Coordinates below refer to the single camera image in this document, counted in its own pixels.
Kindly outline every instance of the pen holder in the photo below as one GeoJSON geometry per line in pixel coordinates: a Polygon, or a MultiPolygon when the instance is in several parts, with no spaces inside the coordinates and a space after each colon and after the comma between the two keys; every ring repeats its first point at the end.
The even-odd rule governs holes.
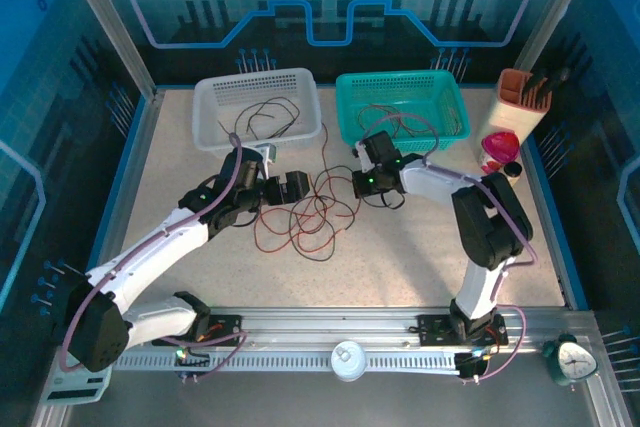
{"type": "Polygon", "coordinates": [[[537,105],[535,100],[538,87],[542,85],[543,80],[547,80],[546,78],[524,97],[522,95],[524,85],[531,75],[529,72],[515,69],[502,71],[491,99],[489,113],[484,121],[480,122],[475,142],[478,151],[482,148],[482,139],[494,132],[513,132],[522,145],[538,122],[549,112],[551,93],[537,105]]]}

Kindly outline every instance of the plastic basket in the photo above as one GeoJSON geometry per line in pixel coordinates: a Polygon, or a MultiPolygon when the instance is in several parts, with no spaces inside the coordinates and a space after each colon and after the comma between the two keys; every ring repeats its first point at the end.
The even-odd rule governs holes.
{"type": "MultiPolygon", "coordinates": [[[[366,128],[386,115],[380,110],[365,109],[371,104],[391,105],[399,112],[424,117],[438,132],[440,150],[471,134],[460,89],[453,75],[446,70],[345,74],[338,77],[338,122],[342,139],[350,147],[361,140],[366,128]]],[[[403,122],[411,129],[426,128],[417,120],[404,119],[403,122]]],[[[395,128],[391,122],[384,122],[372,133],[382,130],[391,135],[395,128]]],[[[430,132],[413,135],[398,129],[393,143],[401,152],[425,152],[435,144],[430,132]]]]}
{"type": "MultiPolygon", "coordinates": [[[[288,102],[282,99],[275,102],[281,102],[295,114],[295,109],[288,102]]],[[[231,151],[227,132],[234,129],[247,147],[265,142],[274,144],[278,149],[306,147],[321,128],[318,90],[307,69],[214,77],[201,80],[194,90],[192,132],[193,142],[200,150],[220,154],[231,151]],[[257,107],[245,112],[234,127],[236,119],[247,107],[278,97],[289,99],[300,109],[299,117],[282,137],[269,138],[290,122],[292,116],[276,105],[267,105],[260,115],[254,116],[250,131],[247,131],[250,117],[247,114],[257,111],[257,107]]]]}

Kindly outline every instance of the robotic arm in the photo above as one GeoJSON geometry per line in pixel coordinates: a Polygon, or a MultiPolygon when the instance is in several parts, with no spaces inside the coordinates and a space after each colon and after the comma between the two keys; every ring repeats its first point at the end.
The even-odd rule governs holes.
{"type": "Polygon", "coordinates": [[[451,301],[450,324],[460,341],[473,339],[493,321],[497,291],[505,269],[520,255],[523,245],[493,208],[489,198],[471,182],[481,183],[513,219],[518,230],[531,240],[533,229],[509,182],[502,174],[482,178],[457,174],[422,156],[402,156],[387,132],[367,137],[356,145],[361,171],[353,173],[356,197],[384,195],[391,190],[420,195],[451,206],[455,212],[462,246],[469,263],[462,288],[451,301]]]}
{"type": "Polygon", "coordinates": [[[88,304],[69,346],[69,353],[91,372],[108,367],[124,350],[142,342],[163,336],[195,341],[206,333],[210,309],[187,292],[178,292],[153,304],[135,307],[132,304],[178,260],[213,239],[224,228],[234,225],[240,213],[258,215],[263,204],[293,203],[307,195],[309,179],[302,172],[288,172],[282,180],[268,178],[265,157],[274,150],[273,146],[264,146],[260,151],[234,149],[227,155],[218,175],[187,192],[178,202],[178,208],[136,245],[86,275],[69,270],[61,276],[56,302],[51,307],[54,338],[61,340],[64,337],[81,302],[105,275],[111,275],[111,281],[88,304]],[[169,232],[170,226],[203,211],[221,196],[232,179],[238,155],[241,155],[240,169],[222,201],[199,218],[169,232]],[[212,186],[208,185],[210,181],[213,181],[212,186]],[[159,232],[165,235],[149,242],[159,232]],[[114,268],[120,261],[145,242],[149,245],[116,274],[114,268]]]}

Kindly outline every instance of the white table surface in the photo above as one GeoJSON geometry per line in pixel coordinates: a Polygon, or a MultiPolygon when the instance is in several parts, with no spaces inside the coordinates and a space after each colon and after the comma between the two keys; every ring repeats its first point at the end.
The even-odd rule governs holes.
{"type": "MultiPolygon", "coordinates": [[[[329,166],[346,164],[357,168],[357,159],[340,138],[335,90],[321,88],[319,95],[323,121],[329,130],[329,166]]],[[[490,96],[488,89],[463,90],[472,126],[486,111],[490,96]]],[[[220,168],[220,159],[194,147],[192,98],[192,90],[170,90],[165,95],[124,247],[155,228],[187,191],[220,168]]],[[[279,152],[271,172],[302,170],[315,177],[322,170],[323,140],[321,134],[311,147],[295,155],[279,152]]],[[[479,174],[471,145],[472,138],[436,152],[431,158],[443,166],[479,174]]],[[[339,198],[354,205],[351,187],[344,182],[336,186],[339,198]]],[[[524,306],[563,305],[526,175],[516,184],[515,191],[533,225],[532,245],[540,262],[535,267],[512,271],[499,301],[524,306]]],[[[275,225],[285,225],[284,214],[275,225]]],[[[273,236],[261,238],[265,246],[275,247],[282,242],[273,236]]],[[[309,242],[305,245],[313,245],[314,239],[305,240],[309,242]]],[[[414,196],[408,197],[398,211],[363,205],[354,226],[338,235],[333,258],[324,263],[302,259],[291,247],[276,254],[263,254],[254,246],[250,227],[225,229],[163,274],[139,301],[188,290],[212,306],[444,307],[458,292],[466,265],[453,212],[414,196]]]]}

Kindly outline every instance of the blue edge trim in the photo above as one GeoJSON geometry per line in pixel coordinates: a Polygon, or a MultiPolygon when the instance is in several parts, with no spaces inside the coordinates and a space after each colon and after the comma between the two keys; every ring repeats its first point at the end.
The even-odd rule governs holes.
{"type": "MultiPolygon", "coordinates": [[[[335,86],[335,85],[319,84],[318,86],[329,87],[329,86],[335,86]]],[[[158,86],[158,88],[160,89],[185,89],[185,88],[193,88],[193,87],[194,87],[193,85],[158,86]]],[[[468,85],[465,85],[464,87],[465,88],[493,88],[493,85],[468,84],[468,85]]],[[[93,248],[91,249],[91,255],[89,257],[89,264],[88,264],[87,270],[95,267],[98,262],[98,256],[100,255],[100,251],[102,250],[102,244],[104,243],[104,239],[107,233],[107,226],[109,225],[109,219],[111,219],[113,215],[115,202],[116,202],[116,199],[118,198],[118,194],[120,193],[122,178],[124,177],[124,172],[126,170],[127,164],[129,163],[131,150],[133,149],[135,137],[136,137],[136,134],[138,133],[138,128],[140,127],[140,119],[142,118],[142,112],[144,110],[144,106],[145,106],[145,99],[141,97],[140,101],[138,102],[138,107],[136,109],[136,115],[133,118],[133,123],[129,131],[129,136],[127,137],[127,142],[125,143],[124,150],[122,151],[122,157],[120,158],[120,163],[118,164],[118,170],[116,171],[116,176],[113,179],[111,192],[109,193],[109,198],[107,199],[107,204],[104,208],[104,213],[102,214],[102,219],[100,221],[100,226],[96,234],[93,248]]],[[[529,149],[529,152],[531,153],[531,161],[533,162],[535,175],[537,175],[538,180],[540,181],[540,189],[542,190],[544,201],[546,202],[547,209],[549,210],[549,215],[551,217],[551,224],[553,226],[553,230],[556,235],[558,245],[560,247],[560,254],[562,255],[562,258],[564,260],[564,265],[567,271],[567,277],[569,279],[569,284],[570,284],[569,288],[571,288],[573,292],[573,296],[576,299],[576,304],[577,304],[576,307],[578,308],[578,310],[589,310],[589,305],[587,304],[587,298],[584,295],[584,290],[580,282],[580,277],[578,276],[578,270],[576,269],[576,264],[573,260],[573,256],[571,255],[571,250],[569,249],[569,242],[567,241],[567,236],[564,233],[564,228],[562,227],[562,222],[560,221],[560,215],[558,214],[558,209],[556,207],[555,200],[553,199],[553,194],[551,193],[551,186],[549,185],[547,176],[544,174],[542,159],[540,158],[538,147],[536,146],[535,141],[533,140],[533,137],[529,137],[529,139],[527,140],[527,147],[529,149]]]]}
{"type": "Polygon", "coordinates": [[[120,157],[120,162],[118,163],[118,169],[116,170],[116,175],[113,179],[113,183],[111,184],[111,191],[109,192],[109,197],[107,198],[107,204],[104,207],[102,219],[100,219],[98,232],[96,233],[95,240],[93,241],[93,247],[91,249],[91,255],[89,256],[89,262],[87,263],[86,270],[93,269],[97,266],[98,257],[100,256],[100,251],[102,250],[102,245],[104,244],[104,239],[107,235],[109,220],[113,216],[116,199],[118,198],[120,187],[122,186],[122,178],[124,177],[124,172],[127,169],[127,164],[129,163],[129,158],[131,157],[131,150],[133,149],[136,134],[138,133],[138,128],[140,127],[140,119],[142,118],[145,103],[145,98],[140,96],[138,106],[136,107],[136,113],[133,116],[133,122],[131,122],[131,128],[129,129],[129,135],[127,136],[127,141],[124,144],[122,156],[120,157]]]}
{"type": "Polygon", "coordinates": [[[564,233],[564,228],[562,227],[562,221],[560,220],[560,215],[558,214],[556,202],[553,199],[551,185],[549,184],[549,180],[544,173],[542,159],[540,158],[538,146],[536,145],[533,137],[529,137],[529,139],[527,140],[527,147],[529,149],[529,153],[531,154],[531,162],[533,163],[535,169],[535,175],[538,177],[538,181],[540,182],[540,190],[542,190],[542,196],[544,197],[544,201],[547,204],[547,209],[549,210],[551,225],[553,227],[556,239],[558,241],[558,246],[560,248],[560,255],[562,255],[562,259],[564,260],[567,278],[569,279],[568,287],[573,292],[573,297],[576,300],[577,309],[589,310],[589,304],[587,303],[587,298],[584,295],[584,289],[582,288],[582,283],[580,282],[580,277],[578,276],[578,269],[576,268],[576,264],[573,260],[573,255],[571,255],[569,242],[567,240],[566,234],[564,233]]]}

